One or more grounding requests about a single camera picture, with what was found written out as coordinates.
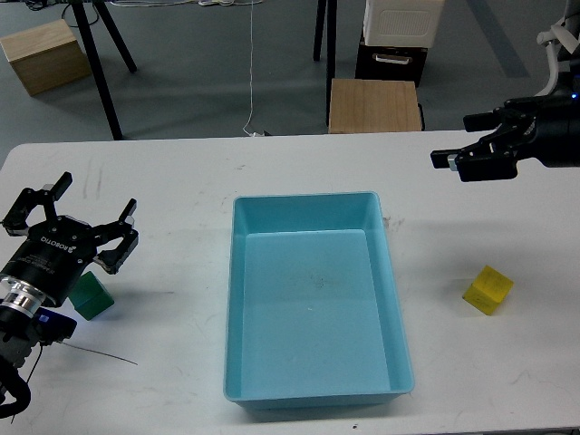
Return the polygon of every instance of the white cable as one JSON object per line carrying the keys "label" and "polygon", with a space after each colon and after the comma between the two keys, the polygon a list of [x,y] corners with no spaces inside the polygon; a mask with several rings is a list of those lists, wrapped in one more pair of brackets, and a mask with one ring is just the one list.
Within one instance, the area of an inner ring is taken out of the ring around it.
{"label": "white cable", "polygon": [[242,129],[245,134],[252,136],[246,128],[252,121],[254,115],[254,2],[251,3],[250,8],[250,115],[247,117],[247,122]]}
{"label": "white cable", "polygon": [[253,2],[239,3],[236,0],[221,0],[219,2],[222,6],[253,6],[264,3],[264,0],[254,0]]}
{"label": "white cable", "polygon": [[160,6],[186,5],[188,3],[196,3],[197,1],[198,0],[182,0],[178,2],[163,3],[159,1],[149,1],[149,0],[116,0],[114,2],[109,2],[109,5],[120,7],[160,7]]}

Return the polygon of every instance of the black drawer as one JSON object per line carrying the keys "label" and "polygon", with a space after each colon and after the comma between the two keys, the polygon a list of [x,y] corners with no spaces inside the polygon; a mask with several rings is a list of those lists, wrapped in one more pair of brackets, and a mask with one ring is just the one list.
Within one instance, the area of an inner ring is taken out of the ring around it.
{"label": "black drawer", "polygon": [[354,78],[415,82],[419,86],[426,59],[426,48],[369,47],[361,41]]}

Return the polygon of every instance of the drawer handle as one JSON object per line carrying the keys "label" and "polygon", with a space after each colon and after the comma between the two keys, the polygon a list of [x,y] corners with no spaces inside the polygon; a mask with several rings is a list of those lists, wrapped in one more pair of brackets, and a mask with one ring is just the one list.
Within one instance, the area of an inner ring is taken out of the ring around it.
{"label": "drawer handle", "polygon": [[406,56],[389,56],[388,54],[373,54],[373,60],[380,63],[395,63],[397,65],[408,65],[412,58]]}

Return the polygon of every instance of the white device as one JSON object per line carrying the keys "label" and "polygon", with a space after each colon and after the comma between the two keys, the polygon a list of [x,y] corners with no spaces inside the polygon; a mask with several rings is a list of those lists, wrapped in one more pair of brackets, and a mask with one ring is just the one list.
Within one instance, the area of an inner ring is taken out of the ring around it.
{"label": "white device", "polygon": [[364,44],[431,48],[445,0],[366,0]]}
{"label": "white device", "polygon": [[580,41],[573,34],[571,34],[565,27],[566,24],[566,13],[570,14],[569,11],[580,10],[580,2],[578,0],[571,1],[568,0],[566,4],[565,16],[561,18],[556,24],[550,27],[547,32],[541,32],[537,36],[537,43],[544,45],[547,54],[547,63],[550,69],[550,78],[546,87],[538,92],[536,96],[550,95],[558,83],[558,77],[560,73],[566,73],[570,71],[570,65],[567,61],[558,61],[558,52],[562,47],[564,47],[570,54],[574,54],[578,51],[580,47]]}

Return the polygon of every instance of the black stand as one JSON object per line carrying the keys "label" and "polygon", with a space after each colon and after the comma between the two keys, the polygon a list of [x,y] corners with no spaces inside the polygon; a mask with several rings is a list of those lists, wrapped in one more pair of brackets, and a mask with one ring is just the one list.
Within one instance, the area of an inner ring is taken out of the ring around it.
{"label": "black stand", "polygon": [[[131,58],[131,54],[127,49],[127,46],[121,38],[121,34],[112,20],[111,14],[105,3],[100,1],[95,1],[94,3],[97,12],[101,15],[102,21],[105,23],[112,40],[117,45],[117,49],[125,63],[127,68],[132,73],[137,71],[137,66]],[[79,26],[79,32],[81,33],[82,43],[84,44],[84,50],[87,52],[87,57],[89,58],[89,64],[91,65],[92,75],[94,81],[97,85],[99,95],[101,96],[102,107],[105,110],[105,115],[107,116],[107,121],[109,122],[109,127],[111,128],[112,137],[115,140],[123,139],[121,132],[121,126],[119,125],[119,120],[117,119],[117,113],[115,112],[115,107],[113,106],[111,94],[109,93],[109,87],[107,86],[107,80],[102,71],[101,60],[99,59],[99,54],[97,53],[97,47],[92,39],[91,27],[89,26],[89,21],[87,19],[87,14],[84,11],[83,3],[71,3],[72,10],[74,11],[74,17],[76,18],[76,23]]]}
{"label": "black stand", "polygon": [[330,91],[336,71],[336,4],[337,0],[318,0],[316,32],[314,34],[315,62],[320,61],[323,43],[324,16],[326,15],[326,125],[330,116]]}

